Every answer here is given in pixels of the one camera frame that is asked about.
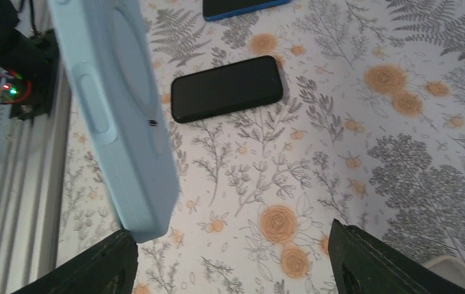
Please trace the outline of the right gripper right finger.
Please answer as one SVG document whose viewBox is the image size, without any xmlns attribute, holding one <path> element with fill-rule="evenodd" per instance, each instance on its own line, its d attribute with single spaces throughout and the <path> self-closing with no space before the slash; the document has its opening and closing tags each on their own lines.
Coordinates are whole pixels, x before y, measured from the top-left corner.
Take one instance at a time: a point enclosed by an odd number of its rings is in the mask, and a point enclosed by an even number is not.
<svg viewBox="0 0 465 294">
<path fill-rule="evenodd" d="M 465 293 L 355 225 L 334 219 L 328 242 L 339 293 Z"/>
</svg>

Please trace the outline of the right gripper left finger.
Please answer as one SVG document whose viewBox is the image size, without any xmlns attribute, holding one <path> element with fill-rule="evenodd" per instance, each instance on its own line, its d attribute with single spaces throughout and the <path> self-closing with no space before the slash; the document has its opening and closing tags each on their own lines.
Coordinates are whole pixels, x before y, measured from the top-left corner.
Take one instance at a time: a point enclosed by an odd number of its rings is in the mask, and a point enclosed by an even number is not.
<svg viewBox="0 0 465 294">
<path fill-rule="evenodd" d="M 137 243 L 120 229 L 14 293 L 132 293 L 137 268 Z"/>
</svg>

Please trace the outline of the beige phone case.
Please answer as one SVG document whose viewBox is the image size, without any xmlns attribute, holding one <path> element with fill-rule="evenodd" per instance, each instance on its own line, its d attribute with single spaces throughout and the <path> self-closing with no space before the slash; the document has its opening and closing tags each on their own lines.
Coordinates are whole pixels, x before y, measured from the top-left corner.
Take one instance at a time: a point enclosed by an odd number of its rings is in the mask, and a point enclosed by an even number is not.
<svg viewBox="0 0 465 294">
<path fill-rule="evenodd" d="M 460 258 L 442 255 L 422 265 L 438 276 L 465 289 L 465 263 Z"/>
</svg>

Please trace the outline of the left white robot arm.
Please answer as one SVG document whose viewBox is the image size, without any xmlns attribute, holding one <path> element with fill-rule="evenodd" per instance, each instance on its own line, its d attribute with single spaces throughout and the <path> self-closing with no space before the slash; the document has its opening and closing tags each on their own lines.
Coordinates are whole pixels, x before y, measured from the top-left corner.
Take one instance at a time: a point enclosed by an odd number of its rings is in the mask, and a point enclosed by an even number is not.
<svg viewBox="0 0 465 294">
<path fill-rule="evenodd" d="M 0 1 L 0 67 L 30 80 L 47 73 L 45 53 L 18 29 L 18 11 L 11 1 Z"/>
</svg>

